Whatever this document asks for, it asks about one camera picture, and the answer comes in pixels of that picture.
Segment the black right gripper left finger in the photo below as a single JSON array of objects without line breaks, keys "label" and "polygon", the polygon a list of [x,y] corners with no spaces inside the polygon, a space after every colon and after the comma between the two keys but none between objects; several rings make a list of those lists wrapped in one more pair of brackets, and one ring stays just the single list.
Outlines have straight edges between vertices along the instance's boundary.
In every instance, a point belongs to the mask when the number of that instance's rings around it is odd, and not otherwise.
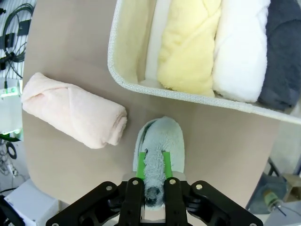
[{"label": "black right gripper left finger", "polygon": [[47,226],[103,226],[119,217],[116,226],[139,226],[144,207],[144,158],[138,155],[137,171],[119,185],[105,181],[50,218]]}]

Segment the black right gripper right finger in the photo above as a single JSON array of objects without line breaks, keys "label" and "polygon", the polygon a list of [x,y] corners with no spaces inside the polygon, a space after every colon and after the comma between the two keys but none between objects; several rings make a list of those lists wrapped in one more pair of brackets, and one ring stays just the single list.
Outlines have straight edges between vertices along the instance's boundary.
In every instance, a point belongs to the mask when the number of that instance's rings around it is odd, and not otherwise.
[{"label": "black right gripper right finger", "polygon": [[189,226],[187,213],[207,226],[262,226],[255,215],[235,203],[209,183],[192,185],[173,176],[169,152],[163,152],[164,199],[167,226]]}]

